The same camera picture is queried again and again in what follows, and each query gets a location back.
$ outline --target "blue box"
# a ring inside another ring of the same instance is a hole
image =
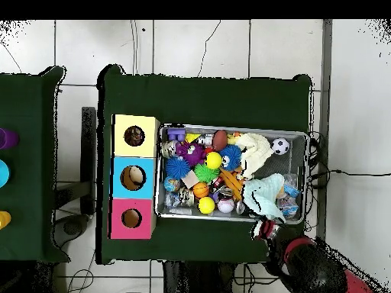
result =
[[[121,183],[121,173],[127,166],[139,166],[144,170],[145,183],[138,190],[128,190]],[[154,194],[154,159],[137,157],[115,157],[113,175],[113,198],[152,199]]]

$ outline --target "shape sorter box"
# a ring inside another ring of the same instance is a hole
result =
[[[111,126],[114,128],[112,132],[114,140],[111,139],[111,142],[114,141],[114,155],[156,157],[159,125],[159,121],[154,117],[113,114],[111,116]],[[137,143],[137,139],[134,139],[133,146],[132,143],[126,142],[126,134],[132,131],[137,132],[135,135],[143,137],[140,144]]]
[[[153,117],[112,115],[109,239],[151,238],[156,223],[153,199],[159,124]],[[142,181],[132,179],[134,168]],[[139,220],[133,218],[132,227],[124,220],[128,211],[135,211]]]

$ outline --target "soccer ball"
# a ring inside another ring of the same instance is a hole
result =
[[[272,143],[272,150],[277,155],[285,154],[289,149],[289,143],[285,138],[277,138]]]

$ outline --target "orange basketball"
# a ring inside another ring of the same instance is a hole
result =
[[[197,198],[204,198],[209,194],[209,187],[206,183],[200,182],[192,187],[192,191]]]

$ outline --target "blue spiky ball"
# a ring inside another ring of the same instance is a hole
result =
[[[241,164],[241,149],[238,146],[227,145],[219,153],[223,159],[221,164],[223,169],[232,172]]]
[[[168,176],[180,180],[190,172],[190,165],[183,158],[171,157],[167,160],[166,172]]]

